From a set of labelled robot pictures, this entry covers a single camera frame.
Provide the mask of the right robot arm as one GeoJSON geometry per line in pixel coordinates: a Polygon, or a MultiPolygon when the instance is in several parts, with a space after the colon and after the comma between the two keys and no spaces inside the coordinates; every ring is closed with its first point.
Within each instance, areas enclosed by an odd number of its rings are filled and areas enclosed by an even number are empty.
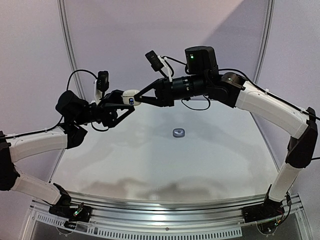
{"type": "Polygon", "coordinates": [[[315,111],[311,107],[301,109],[263,90],[241,72],[226,70],[220,74],[211,46],[193,46],[184,52],[186,76],[157,79],[135,94],[130,103],[172,107],[175,100],[203,95],[256,114],[285,130],[290,135],[286,158],[258,208],[262,218],[269,218],[278,210],[299,172],[312,161],[318,139],[315,111]]]}

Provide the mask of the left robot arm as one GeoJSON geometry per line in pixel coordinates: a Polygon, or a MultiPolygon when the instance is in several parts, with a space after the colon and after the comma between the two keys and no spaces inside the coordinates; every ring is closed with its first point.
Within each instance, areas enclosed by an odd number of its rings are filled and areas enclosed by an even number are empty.
{"type": "Polygon", "coordinates": [[[74,213],[70,195],[58,184],[47,183],[15,167],[15,163],[30,156],[54,150],[76,148],[87,134],[84,125],[102,124],[107,131],[114,128],[135,110],[134,96],[138,90],[114,90],[99,103],[80,99],[71,90],[58,99],[55,109],[64,119],[53,129],[32,134],[6,137],[0,135],[0,189],[17,191],[41,199],[63,216],[74,213]]]}

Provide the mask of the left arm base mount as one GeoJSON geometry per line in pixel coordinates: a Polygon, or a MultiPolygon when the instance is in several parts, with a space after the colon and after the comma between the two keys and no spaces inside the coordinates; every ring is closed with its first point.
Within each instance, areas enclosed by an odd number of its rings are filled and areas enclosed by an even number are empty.
{"type": "Polygon", "coordinates": [[[84,203],[76,205],[52,205],[48,212],[52,215],[68,219],[69,222],[88,223],[91,219],[93,208],[84,203]]]}

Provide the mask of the purple earbud charging case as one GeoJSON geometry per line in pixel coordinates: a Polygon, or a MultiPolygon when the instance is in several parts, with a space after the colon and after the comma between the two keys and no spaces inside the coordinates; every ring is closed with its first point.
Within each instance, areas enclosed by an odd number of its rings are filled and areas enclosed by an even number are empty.
{"type": "Polygon", "coordinates": [[[172,135],[175,138],[183,138],[186,135],[186,131],[183,128],[174,128],[172,135]]]}

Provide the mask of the white earbud charging case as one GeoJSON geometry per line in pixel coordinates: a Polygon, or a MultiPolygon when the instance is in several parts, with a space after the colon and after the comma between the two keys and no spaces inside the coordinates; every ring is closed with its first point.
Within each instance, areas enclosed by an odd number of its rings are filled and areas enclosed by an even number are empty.
{"type": "Polygon", "coordinates": [[[128,105],[128,106],[139,106],[141,104],[141,102],[135,100],[135,95],[138,94],[139,92],[140,91],[137,89],[125,90],[122,93],[123,104],[128,105]]]}

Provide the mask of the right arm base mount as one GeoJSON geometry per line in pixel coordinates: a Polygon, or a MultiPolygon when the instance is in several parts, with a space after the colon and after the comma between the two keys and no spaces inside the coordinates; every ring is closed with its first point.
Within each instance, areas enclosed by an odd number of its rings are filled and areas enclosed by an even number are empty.
{"type": "Polygon", "coordinates": [[[245,223],[258,222],[271,219],[284,214],[282,202],[265,199],[263,203],[245,206],[241,209],[241,214],[245,223]]]}

